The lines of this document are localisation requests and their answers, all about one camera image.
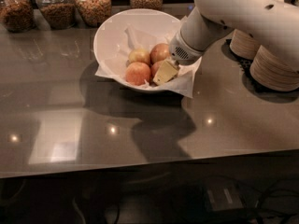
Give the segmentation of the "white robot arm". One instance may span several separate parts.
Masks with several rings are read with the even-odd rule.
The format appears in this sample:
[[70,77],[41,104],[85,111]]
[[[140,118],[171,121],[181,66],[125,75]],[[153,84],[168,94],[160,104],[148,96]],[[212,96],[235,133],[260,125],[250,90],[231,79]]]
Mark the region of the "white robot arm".
[[193,0],[194,8],[169,44],[170,61],[191,65],[237,29],[299,72],[299,7],[276,0]]

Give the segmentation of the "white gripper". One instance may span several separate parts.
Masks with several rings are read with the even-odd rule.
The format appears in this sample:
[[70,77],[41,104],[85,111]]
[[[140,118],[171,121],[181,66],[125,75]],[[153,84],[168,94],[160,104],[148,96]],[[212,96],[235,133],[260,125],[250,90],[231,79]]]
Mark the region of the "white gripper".
[[169,52],[172,59],[165,59],[157,69],[153,82],[160,86],[173,79],[179,70],[178,64],[192,65],[197,62],[204,54],[191,48],[183,39],[180,32],[176,32],[169,43]]

